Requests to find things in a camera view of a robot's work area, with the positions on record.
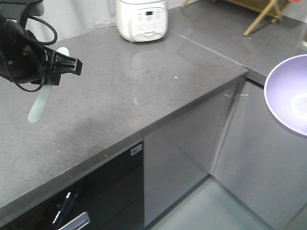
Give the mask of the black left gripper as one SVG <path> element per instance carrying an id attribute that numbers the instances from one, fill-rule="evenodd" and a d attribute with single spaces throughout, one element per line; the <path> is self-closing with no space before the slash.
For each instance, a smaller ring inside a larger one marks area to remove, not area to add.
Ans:
<path id="1" fill-rule="evenodd" d="M 13 19 L 0 17 L 0 76 L 14 84 L 59 85 L 61 74 L 80 76 L 83 64 L 68 49 L 49 49 Z"/>

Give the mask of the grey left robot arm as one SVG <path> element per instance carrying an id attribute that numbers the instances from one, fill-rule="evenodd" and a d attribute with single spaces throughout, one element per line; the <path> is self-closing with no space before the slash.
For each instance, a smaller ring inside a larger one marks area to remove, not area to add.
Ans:
<path id="1" fill-rule="evenodd" d="M 44 13 L 41 0 L 2 0 L 0 2 L 0 76 L 16 86 L 31 83 L 59 85 L 62 74 L 80 75 L 82 62 L 68 54 L 49 48 L 58 39 L 53 26 L 40 16 Z M 49 42 L 39 41 L 27 30 L 28 19 L 47 26 L 54 34 Z"/>

